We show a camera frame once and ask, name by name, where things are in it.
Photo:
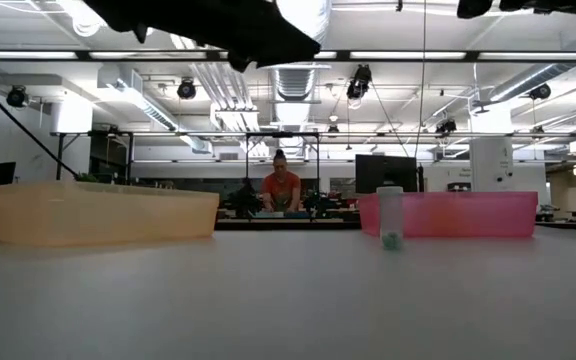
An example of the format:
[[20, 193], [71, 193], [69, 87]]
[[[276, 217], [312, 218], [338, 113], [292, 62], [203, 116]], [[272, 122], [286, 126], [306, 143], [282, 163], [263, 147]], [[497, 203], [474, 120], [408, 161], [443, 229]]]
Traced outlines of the black workstation frame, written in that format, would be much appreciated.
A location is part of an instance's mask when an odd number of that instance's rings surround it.
[[299, 137], [303, 139], [304, 137], [313, 137], [316, 140], [316, 148], [315, 152], [316, 155], [319, 155], [319, 145], [320, 145], [320, 135], [317, 132], [314, 133], [303, 133], [303, 132], [289, 132], [289, 131], [274, 131], [274, 132], [248, 132], [245, 135], [245, 181], [244, 185], [245, 188], [250, 188], [250, 191], [247, 194], [247, 205], [245, 210], [245, 218], [248, 221], [252, 221], [253, 219], [280, 219], [280, 218], [294, 218], [294, 219], [308, 219], [310, 222], [314, 220], [313, 211], [316, 208], [316, 203], [318, 200], [315, 201], [315, 204], [312, 205], [310, 208], [305, 207], [304, 209], [300, 208], [301, 205], [301, 197], [299, 208], [297, 212], [293, 213], [282, 213], [282, 212], [268, 212], [263, 209], [263, 202], [261, 193], [259, 196], [253, 195], [252, 185], [250, 184], [250, 157], [249, 153], [251, 151], [250, 139], [257, 138], [259, 140], [258, 143], [261, 143], [266, 137], [272, 137], [277, 139], [292, 139]]

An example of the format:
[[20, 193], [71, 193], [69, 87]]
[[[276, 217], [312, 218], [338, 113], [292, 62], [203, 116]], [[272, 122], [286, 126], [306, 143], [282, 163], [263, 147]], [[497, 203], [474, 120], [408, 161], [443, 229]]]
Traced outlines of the orange translucent plastic bin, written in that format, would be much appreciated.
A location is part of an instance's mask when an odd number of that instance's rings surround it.
[[210, 237], [220, 196], [88, 182], [0, 186], [0, 242], [43, 247]]

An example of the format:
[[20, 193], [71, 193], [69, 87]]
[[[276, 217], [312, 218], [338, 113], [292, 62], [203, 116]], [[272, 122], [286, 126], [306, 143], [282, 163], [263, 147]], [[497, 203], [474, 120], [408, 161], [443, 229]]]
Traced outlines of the pink translucent plastic bin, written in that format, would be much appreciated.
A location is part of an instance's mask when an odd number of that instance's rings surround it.
[[427, 192], [403, 195], [406, 238], [530, 238], [536, 192]]

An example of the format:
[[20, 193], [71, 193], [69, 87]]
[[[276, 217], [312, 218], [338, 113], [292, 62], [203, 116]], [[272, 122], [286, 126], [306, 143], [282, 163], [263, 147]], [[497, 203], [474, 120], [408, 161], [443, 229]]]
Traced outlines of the silver ventilation duct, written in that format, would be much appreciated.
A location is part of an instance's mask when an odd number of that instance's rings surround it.
[[[281, 15], [322, 45], [330, 23], [332, 0], [276, 0]], [[287, 101], [306, 100], [313, 92], [315, 70], [277, 69], [273, 82], [277, 96]]]

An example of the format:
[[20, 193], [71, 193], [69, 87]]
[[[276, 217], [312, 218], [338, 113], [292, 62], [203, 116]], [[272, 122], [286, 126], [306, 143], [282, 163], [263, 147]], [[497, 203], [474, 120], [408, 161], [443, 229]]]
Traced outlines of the black metal table frame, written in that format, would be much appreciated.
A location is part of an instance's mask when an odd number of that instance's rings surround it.
[[[0, 50], [0, 62], [93, 62], [93, 63], [141, 63], [141, 62], [163, 62], [163, 63], [228, 63], [227, 52], [219, 50], [170, 50], [170, 51], [154, 51], [154, 50], [144, 50], [144, 51], [84, 51], [84, 50], [59, 50], [59, 51], [48, 51], [48, 50]], [[448, 51], [448, 50], [432, 50], [432, 51], [413, 51], [413, 50], [401, 50], [401, 51], [350, 51], [350, 50], [334, 50], [334, 51], [323, 51], [314, 56], [311, 61], [304, 62], [294, 62], [282, 65], [274, 65], [259, 68], [287, 68], [287, 69], [297, 69], [297, 67], [314, 67], [315, 65], [323, 62], [323, 65], [330, 63], [421, 63], [427, 65], [430, 63], [533, 63], [533, 64], [576, 64], [576, 52], [568, 51]], [[18, 123], [18, 119], [15, 118], [3, 104], [0, 103], [0, 110], [7, 116], [11, 121], [17, 124], [17, 126], [29, 136], [34, 143], [39, 146], [42, 151], [49, 155], [52, 160], [57, 164], [57, 180], [61, 177], [62, 168], [71, 173], [73, 176], [77, 177], [74, 170], [66, 165], [62, 161], [62, 144], [63, 137], [65, 136], [75, 136], [78, 134], [84, 134], [89, 136], [89, 132], [72, 132], [65, 133], [65, 135], [59, 135], [59, 150], [55, 154], [51, 152], [44, 143], [38, 140], [34, 135], [23, 126]], [[134, 139], [135, 137], [145, 136], [148, 134], [157, 136], [168, 136], [168, 135], [192, 135], [195, 137], [200, 136], [214, 136], [214, 137], [226, 137], [226, 135], [232, 135], [233, 137], [244, 137], [248, 132], [201, 132], [201, 131], [168, 131], [163, 133], [117, 133], [117, 135], [122, 134], [129, 136]], [[176, 166], [182, 166], [184, 164], [188, 169], [194, 165], [206, 165], [199, 167], [200, 170], [216, 170], [219, 166], [223, 169], [224, 166], [229, 165], [244, 165], [244, 163], [237, 163], [237, 161], [216, 161], [219, 159], [198, 159], [198, 162], [192, 162], [190, 160], [166, 160], [169, 164], [175, 164]], [[164, 164], [163, 162], [153, 162], [154, 164]]]

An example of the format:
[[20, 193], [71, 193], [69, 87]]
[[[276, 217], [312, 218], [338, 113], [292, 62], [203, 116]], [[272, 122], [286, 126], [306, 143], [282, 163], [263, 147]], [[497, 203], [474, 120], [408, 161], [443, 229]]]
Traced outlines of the grey table mat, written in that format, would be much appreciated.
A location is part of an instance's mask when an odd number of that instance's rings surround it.
[[576, 360], [576, 231], [0, 244], [0, 360]]

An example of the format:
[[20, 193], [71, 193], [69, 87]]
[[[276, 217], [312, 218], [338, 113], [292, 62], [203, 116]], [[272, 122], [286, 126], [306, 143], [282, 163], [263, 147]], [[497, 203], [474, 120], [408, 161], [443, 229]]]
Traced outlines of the clear bottle with green pills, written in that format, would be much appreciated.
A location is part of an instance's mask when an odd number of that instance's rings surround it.
[[402, 187], [377, 189], [379, 201], [379, 238], [386, 250], [400, 250], [403, 245], [404, 192]]

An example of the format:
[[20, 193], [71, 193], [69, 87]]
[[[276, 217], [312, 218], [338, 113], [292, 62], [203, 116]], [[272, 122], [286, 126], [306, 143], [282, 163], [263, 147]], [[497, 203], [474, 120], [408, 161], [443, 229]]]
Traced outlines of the person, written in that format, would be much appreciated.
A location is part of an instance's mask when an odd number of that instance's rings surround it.
[[268, 212], [297, 212], [301, 197], [301, 178], [287, 168], [287, 158], [281, 149], [275, 152], [273, 172], [262, 181], [263, 209]]

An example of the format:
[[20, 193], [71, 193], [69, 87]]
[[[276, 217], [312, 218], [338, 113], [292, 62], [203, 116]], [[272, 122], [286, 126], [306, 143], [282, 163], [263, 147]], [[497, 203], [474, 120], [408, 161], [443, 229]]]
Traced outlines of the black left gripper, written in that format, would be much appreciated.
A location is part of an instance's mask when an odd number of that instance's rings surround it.
[[[112, 30], [130, 32], [144, 43], [148, 28], [186, 37], [227, 51], [238, 72], [258, 67], [311, 61], [319, 42], [292, 25], [275, 0], [82, 0]], [[182, 11], [208, 24], [182, 19]]]

